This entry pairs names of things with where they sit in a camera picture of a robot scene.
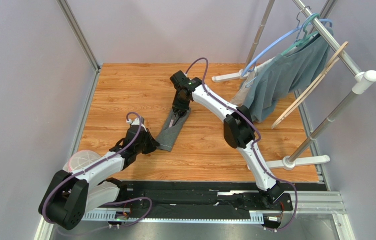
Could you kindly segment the grey stitched cloth napkin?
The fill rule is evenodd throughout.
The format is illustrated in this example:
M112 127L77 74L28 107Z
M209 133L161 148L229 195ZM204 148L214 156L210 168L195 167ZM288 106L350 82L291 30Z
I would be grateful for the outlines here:
M189 108L187 114L184 117L180 117L178 122L175 126L169 128L169 124L171 121L171 115L173 113L173 110L170 111L166 121L163 124L163 127L158 134L156 141L159 143L159 146L157 147L159 150L171 152L174 148L174 145L186 123L188 120L192 109Z

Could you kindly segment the pink handled knife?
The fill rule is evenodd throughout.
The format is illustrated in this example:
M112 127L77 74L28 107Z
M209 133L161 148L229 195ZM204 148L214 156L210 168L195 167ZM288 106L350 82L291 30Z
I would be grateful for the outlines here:
M169 123L169 128L174 127L177 124L179 118L180 118L179 112L172 113L170 123Z

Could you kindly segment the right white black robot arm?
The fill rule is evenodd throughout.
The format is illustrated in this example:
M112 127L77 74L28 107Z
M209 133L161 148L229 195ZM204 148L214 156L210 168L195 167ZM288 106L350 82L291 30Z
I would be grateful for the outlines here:
M190 102L198 103L216 115L223 123L223 136L226 143L236 149L244 158L252 172L262 200L267 205L275 204L283 195L281 182L272 174L262 156L250 111L244 105L238 107L214 93L199 78L188 78L178 71L170 77L176 94L172 109L177 115L188 111Z

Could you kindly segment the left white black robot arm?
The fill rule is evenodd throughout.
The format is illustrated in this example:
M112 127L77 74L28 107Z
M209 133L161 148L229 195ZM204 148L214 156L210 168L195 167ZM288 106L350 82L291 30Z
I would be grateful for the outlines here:
M71 171L58 171L40 203L39 214L50 224L72 230L96 208L130 203L128 186L112 175L127 169L138 155L155 152L159 145L143 124L133 123L104 156Z

